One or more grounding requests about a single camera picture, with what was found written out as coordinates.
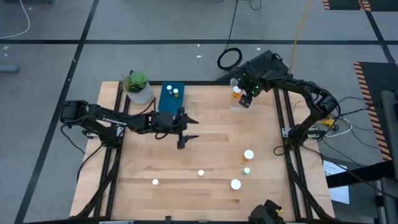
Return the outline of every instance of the white bottle cap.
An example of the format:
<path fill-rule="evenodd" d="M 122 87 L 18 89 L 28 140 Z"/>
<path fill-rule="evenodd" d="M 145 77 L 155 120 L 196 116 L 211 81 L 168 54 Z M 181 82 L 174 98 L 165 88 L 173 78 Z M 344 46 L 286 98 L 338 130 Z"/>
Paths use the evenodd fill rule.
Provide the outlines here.
<path fill-rule="evenodd" d="M 159 185 L 159 181 L 158 181 L 157 179 L 154 179 L 154 180 L 152 181 L 152 184 L 153 184 L 153 185 Z"/>
<path fill-rule="evenodd" d="M 245 157 L 246 159 L 253 159 L 253 157 L 254 157 L 254 152 L 253 152 L 252 150 L 248 149 L 248 150 L 246 150 L 246 151 L 244 152 L 244 157 Z"/>
<path fill-rule="evenodd" d="M 244 173 L 244 174 L 250 174 L 250 168 L 245 167 L 245 168 L 243 169 L 243 173 Z"/>
<path fill-rule="evenodd" d="M 234 93 L 240 93 L 242 90 L 238 86 L 234 86 Z"/>
<path fill-rule="evenodd" d="M 239 180 L 237 180 L 237 179 L 233 179 L 231 181 L 231 187 L 234 190 L 239 190 L 241 188 L 241 182 Z"/>

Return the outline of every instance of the wooden table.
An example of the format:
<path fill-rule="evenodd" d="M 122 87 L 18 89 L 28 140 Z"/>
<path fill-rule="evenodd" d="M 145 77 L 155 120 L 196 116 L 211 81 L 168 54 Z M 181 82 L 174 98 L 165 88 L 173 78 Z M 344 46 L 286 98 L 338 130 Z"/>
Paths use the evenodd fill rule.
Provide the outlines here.
<path fill-rule="evenodd" d="M 113 109 L 117 87 L 118 82 L 104 82 L 98 104 Z M 152 88 L 159 99 L 161 86 Z M 290 100 L 292 107 L 298 102 L 294 119 L 301 123 L 309 113 L 305 102 L 295 93 L 290 93 Z M 155 140 L 154 134 L 138 135 L 127 130 L 112 219 L 164 220 L 170 215 L 173 220 L 247 221 L 257 205 L 270 199 L 282 206 L 285 221 L 294 220 L 284 157 L 272 152 L 282 145 L 274 94 L 263 92 L 254 102 L 249 113 L 232 113 L 229 86 L 185 86 L 183 105 L 200 124 L 189 124 L 184 134 L 200 137 L 190 140 L 183 150 L 176 148 L 177 136 Z M 146 106 L 131 104 L 129 114 L 139 113 Z M 99 144 L 99 139 L 88 140 L 86 156 Z M 318 150 L 314 140 L 305 145 Z M 243 161 L 246 149 L 254 151 L 254 159 L 249 162 Z M 98 188 L 104 152 L 101 150 L 81 171 L 71 215 L 76 215 Z M 301 152 L 309 191 L 334 216 L 319 155 L 305 149 Z M 251 169 L 249 175 L 243 175 L 246 166 Z M 198 176 L 200 169 L 205 171 L 203 177 Z M 152 179 L 159 179 L 160 185 L 152 185 Z M 232 179 L 241 181 L 240 190 L 231 189 Z M 299 189 L 298 196 L 304 217 Z M 107 198 L 106 192 L 103 200 L 106 202 Z"/>

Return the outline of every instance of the metal bracket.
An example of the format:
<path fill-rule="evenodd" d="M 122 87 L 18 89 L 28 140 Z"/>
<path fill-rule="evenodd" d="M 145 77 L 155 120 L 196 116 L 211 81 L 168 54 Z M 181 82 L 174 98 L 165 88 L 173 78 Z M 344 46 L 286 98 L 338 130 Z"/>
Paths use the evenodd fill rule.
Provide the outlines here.
<path fill-rule="evenodd" d="M 121 137 L 121 133 L 124 131 L 125 127 L 119 126 L 118 129 L 116 130 L 116 136 Z"/>
<path fill-rule="evenodd" d="M 282 136 L 283 138 L 287 138 L 289 136 L 289 131 L 291 128 L 282 128 Z"/>
<path fill-rule="evenodd" d="M 122 126 L 117 127 L 116 136 L 121 137 L 122 136 L 121 133 L 123 131 L 124 131 L 124 127 L 122 127 Z M 92 132 L 89 132 L 89 131 L 86 132 L 85 136 L 87 136 L 88 139 L 93 139 L 94 137 L 98 137 L 98 135 L 96 135 Z"/>
<path fill-rule="evenodd" d="M 290 130 L 291 130 L 291 128 L 282 128 L 282 137 L 283 138 L 287 138 L 289 136 L 289 131 Z M 312 139 L 319 139 L 324 134 L 326 134 L 325 131 L 319 130 L 316 127 L 311 127 L 307 131 L 307 137 L 308 138 L 312 138 Z"/>

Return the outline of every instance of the blue box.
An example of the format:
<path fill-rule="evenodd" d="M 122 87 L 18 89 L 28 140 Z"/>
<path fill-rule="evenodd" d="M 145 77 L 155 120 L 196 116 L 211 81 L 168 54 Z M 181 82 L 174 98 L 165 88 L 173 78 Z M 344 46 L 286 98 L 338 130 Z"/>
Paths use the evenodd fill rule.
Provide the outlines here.
<path fill-rule="evenodd" d="M 169 94 L 167 90 L 167 86 L 172 86 L 172 91 L 176 88 L 178 89 L 178 97 L 174 96 L 174 93 Z M 159 100 L 159 111 L 168 111 L 172 115 L 177 115 L 177 110 L 182 107 L 182 102 L 184 99 L 184 83 L 180 82 L 163 82 L 162 91 L 160 92 L 160 100 Z"/>

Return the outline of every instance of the potted plant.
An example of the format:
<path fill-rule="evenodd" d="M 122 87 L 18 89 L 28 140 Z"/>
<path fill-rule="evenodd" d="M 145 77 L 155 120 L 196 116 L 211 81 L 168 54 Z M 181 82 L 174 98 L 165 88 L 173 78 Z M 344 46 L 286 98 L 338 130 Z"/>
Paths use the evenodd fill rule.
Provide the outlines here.
<path fill-rule="evenodd" d="M 123 88 L 133 103 L 143 105 L 152 99 L 152 88 L 148 83 L 148 77 L 142 72 L 130 71 L 127 77 L 123 77 Z"/>

